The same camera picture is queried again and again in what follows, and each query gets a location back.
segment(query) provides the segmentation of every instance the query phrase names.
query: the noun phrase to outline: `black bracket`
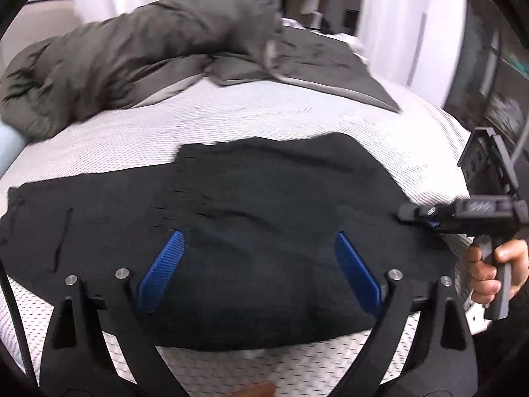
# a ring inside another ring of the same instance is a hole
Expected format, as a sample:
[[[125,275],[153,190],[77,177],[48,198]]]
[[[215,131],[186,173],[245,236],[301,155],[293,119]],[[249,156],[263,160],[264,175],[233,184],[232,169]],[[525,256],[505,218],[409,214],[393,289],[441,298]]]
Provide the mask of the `black bracket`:
[[[502,283],[485,318],[497,320],[509,314],[511,264],[496,261],[494,250],[529,226],[527,203],[518,198],[518,180],[509,154],[493,128],[478,127],[467,142],[458,166],[465,177],[470,198],[450,204],[403,204],[398,212],[402,222],[427,223],[438,233],[479,236],[474,243],[482,259],[498,270]]]
[[[104,307],[116,330],[121,351],[137,385],[120,378],[102,335],[96,304],[83,283],[68,276],[65,298],[54,309],[42,352],[40,390],[47,396],[188,397],[147,339],[129,300],[130,273],[116,272],[104,293]]]

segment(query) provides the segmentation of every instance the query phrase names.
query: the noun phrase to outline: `bed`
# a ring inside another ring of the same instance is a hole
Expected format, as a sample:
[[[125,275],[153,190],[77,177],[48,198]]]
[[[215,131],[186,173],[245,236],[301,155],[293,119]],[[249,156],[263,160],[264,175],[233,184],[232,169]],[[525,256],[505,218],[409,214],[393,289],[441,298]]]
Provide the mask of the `bed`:
[[[24,182],[170,162],[184,143],[262,136],[274,140],[330,132],[352,136],[389,171],[411,201],[451,201],[468,195],[457,160],[469,133],[443,110],[406,88],[377,79],[401,113],[274,81],[223,88],[202,79],[151,106],[99,113],[54,138],[27,146],[0,179],[1,214],[7,190]],[[461,256],[469,240],[445,238]],[[36,374],[53,307],[11,281]],[[468,275],[457,265],[456,287],[469,307]],[[418,316],[411,315],[384,380],[397,376]],[[158,348],[190,395],[221,395],[269,379],[279,394],[327,395],[361,350],[369,331],[325,342],[266,350],[204,353]],[[0,338],[20,363],[14,328],[0,296]],[[134,380],[114,336],[105,340],[118,373]]]

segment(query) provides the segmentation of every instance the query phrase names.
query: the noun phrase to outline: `fabric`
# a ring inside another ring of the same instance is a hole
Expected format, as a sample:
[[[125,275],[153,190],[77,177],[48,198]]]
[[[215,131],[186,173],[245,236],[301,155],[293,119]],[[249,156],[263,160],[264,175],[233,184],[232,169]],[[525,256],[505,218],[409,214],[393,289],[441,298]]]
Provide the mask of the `fabric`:
[[[400,114],[320,92],[262,81],[221,88],[203,79],[163,103],[127,111],[107,111],[74,124],[46,142],[27,146],[0,179],[0,213],[10,186],[24,182],[107,172],[173,160],[183,143],[211,143],[261,136],[287,140],[339,131],[357,139],[416,202],[451,201],[465,196],[457,160],[468,138],[454,118],[406,88],[379,79],[399,103]],[[459,255],[466,238],[446,238]],[[458,263],[456,288],[468,295],[468,277]],[[52,306],[13,282],[37,374]],[[385,376],[401,371],[416,317],[408,321]],[[263,379],[282,395],[326,396],[351,365],[368,332],[325,342],[260,351],[211,353],[159,348],[164,360],[192,395],[229,393]],[[18,345],[0,295],[0,338],[15,356]],[[115,337],[106,335],[116,370],[133,380]]]
[[[272,75],[281,82],[400,111],[363,62],[340,40],[285,26],[276,43],[272,67]]]
[[[34,43],[9,64],[0,115],[28,139],[48,139],[105,109],[178,94],[211,67],[228,86],[269,78],[397,111],[383,87],[340,41],[285,27],[276,0],[161,0]]]
[[[270,77],[260,65],[234,55],[220,55],[212,63],[208,74],[217,85],[229,86]]]
[[[128,108],[203,72],[208,55],[263,64],[276,24],[261,0],[161,0],[30,45],[0,86],[5,123],[47,139],[104,109]]]
[[[377,275],[453,278],[456,260],[431,230],[396,220],[407,197],[345,134],[184,145],[171,165],[24,184],[9,200],[6,270],[52,304],[71,274],[93,297],[121,267],[138,284],[181,231],[184,255],[142,318],[161,346],[268,348],[372,327],[336,261],[339,231]]]

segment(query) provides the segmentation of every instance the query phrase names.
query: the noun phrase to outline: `black handle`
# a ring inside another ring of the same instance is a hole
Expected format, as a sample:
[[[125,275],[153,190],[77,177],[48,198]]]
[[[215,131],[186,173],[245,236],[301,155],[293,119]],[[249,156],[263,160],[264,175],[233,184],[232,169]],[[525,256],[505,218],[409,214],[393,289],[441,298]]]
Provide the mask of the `black handle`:
[[[485,308],[485,319],[496,320],[507,318],[509,315],[509,292],[512,279],[512,265],[510,262],[501,263],[496,261],[494,251],[510,239],[505,237],[479,236],[474,239],[475,245],[481,249],[481,260],[496,267],[496,280],[502,283],[502,287],[494,297],[494,300]]]

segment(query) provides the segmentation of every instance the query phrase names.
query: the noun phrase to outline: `pillow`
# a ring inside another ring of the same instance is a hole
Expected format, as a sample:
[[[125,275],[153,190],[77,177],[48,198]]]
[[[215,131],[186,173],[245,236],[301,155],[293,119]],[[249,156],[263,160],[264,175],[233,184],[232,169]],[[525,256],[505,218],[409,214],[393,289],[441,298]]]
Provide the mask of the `pillow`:
[[[221,86],[263,80],[269,75],[255,62],[248,61],[243,55],[221,55],[210,67],[211,80]]]
[[[371,77],[347,43],[308,30],[283,27],[271,54],[279,81],[400,112],[398,104]]]

